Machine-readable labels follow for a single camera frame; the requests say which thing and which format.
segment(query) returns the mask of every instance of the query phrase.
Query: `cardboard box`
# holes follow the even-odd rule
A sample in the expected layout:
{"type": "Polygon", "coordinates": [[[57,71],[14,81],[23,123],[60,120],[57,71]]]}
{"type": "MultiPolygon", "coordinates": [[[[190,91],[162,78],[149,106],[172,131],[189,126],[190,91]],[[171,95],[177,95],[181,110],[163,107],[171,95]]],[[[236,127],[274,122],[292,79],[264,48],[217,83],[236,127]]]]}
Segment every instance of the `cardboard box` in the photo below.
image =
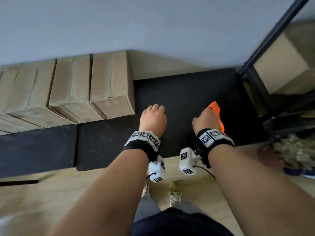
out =
{"type": "Polygon", "coordinates": [[[269,93],[303,94],[315,87],[315,22],[288,26],[254,64],[269,93]]]}
{"type": "Polygon", "coordinates": [[[75,124],[103,120],[89,102],[90,55],[57,60],[49,107],[75,124]]]}
{"type": "Polygon", "coordinates": [[[70,124],[48,107],[55,60],[21,64],[5,113],[39,127],[70,124]]]}
{"type": "Polygon", "coordinates": [[[126,51],[94,54],[90,102],[107,119],[135,114],[134,85],[126,51]]]}
{"type": "Polygon", "coordinates": [[[0,67],[0,135],[41,128],[5,113],[20,65],[0,67]]]}

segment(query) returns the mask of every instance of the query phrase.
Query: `wooden floor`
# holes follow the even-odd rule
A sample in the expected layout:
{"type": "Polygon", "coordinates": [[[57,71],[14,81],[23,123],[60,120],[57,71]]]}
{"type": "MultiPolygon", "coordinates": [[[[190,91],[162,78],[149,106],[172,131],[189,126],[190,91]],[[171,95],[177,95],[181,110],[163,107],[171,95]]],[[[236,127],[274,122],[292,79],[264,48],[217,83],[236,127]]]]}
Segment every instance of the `wooden floor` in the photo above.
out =
{"type": "MultiPolygon", "coordinates": [[[[239,148],[257,158],[260,146],[262,144],[239,148]]],[[[167,179],[150,184],[150,194],[162,210],[169,206],[168,184],[178,181],[183,200],[193,202],[236,236],[243,235],[221,190],[207,172],[199,169],[194,176],[184,175],[179,170],[179,157],[166,158],[165,167],[167,179]]],[[[34,185],[0,187],[0,235],[46,235],[102,171],[78,172],[71,168],[1,179],[8,181],[43,177],[42,182],[34,185]]],[[[315,197],[315,180],[305,177],[290,179],[315,197]]]]}

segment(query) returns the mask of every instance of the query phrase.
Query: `shoe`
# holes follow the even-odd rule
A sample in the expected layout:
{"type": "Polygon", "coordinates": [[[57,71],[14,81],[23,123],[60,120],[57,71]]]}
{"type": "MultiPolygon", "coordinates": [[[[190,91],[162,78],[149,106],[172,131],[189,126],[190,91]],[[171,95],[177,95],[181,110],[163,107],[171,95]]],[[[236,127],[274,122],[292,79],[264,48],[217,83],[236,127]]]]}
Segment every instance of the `shoe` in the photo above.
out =
{"type": "Polygon", "coordinates": [[[169,184],[168,194],[170,197],[170,207],[181,202],[181,190],[175,182],[169,184]]]}
{"type": "Polygon", "coordinates": [[[147,183],[144,185],[141,197],[145,196],[145,195],[150,195],[149,187],[150,187],[150,185],[148,185],[147,183]]]}

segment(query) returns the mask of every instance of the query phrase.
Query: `person's left arm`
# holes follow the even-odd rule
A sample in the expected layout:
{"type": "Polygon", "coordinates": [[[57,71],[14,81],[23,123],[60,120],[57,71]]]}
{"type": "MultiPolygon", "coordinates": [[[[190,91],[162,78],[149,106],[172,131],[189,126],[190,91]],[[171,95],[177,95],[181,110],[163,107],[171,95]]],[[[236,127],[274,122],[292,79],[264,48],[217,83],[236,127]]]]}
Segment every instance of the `person's left arm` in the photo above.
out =
{"type": "MultiPolygon", "coordinates": [[[[163,106],[149,106],[139,130],[160,138],[165,131],[163,106]]],[[[49,236],[129,235],[141,198],[149,159],[140,149],[124,150],[74,204],[49,236]]]]}

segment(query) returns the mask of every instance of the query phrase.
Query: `hand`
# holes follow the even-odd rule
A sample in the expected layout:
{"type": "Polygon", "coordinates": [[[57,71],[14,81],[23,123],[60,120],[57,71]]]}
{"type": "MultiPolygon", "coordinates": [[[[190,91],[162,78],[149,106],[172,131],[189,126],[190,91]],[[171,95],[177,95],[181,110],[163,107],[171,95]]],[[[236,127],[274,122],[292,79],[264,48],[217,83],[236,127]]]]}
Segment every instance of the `hand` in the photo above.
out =
{"type": "Polygon", "coordinates": [[[160,138],[165,131],[167,123],[164,111],[164,106],[150,105],[141,115],[139,130],[151,131],[160,138]]]}
{"type": "Polygon", "coordinates": [[[192,127],[196,135],[200,130],[203,130],[205,128],[215,128],[218,130],[220,129],[219,120],[210,108],[206,108],[201,113],[199,118],[194,118],[192,120],[192,127]]]}

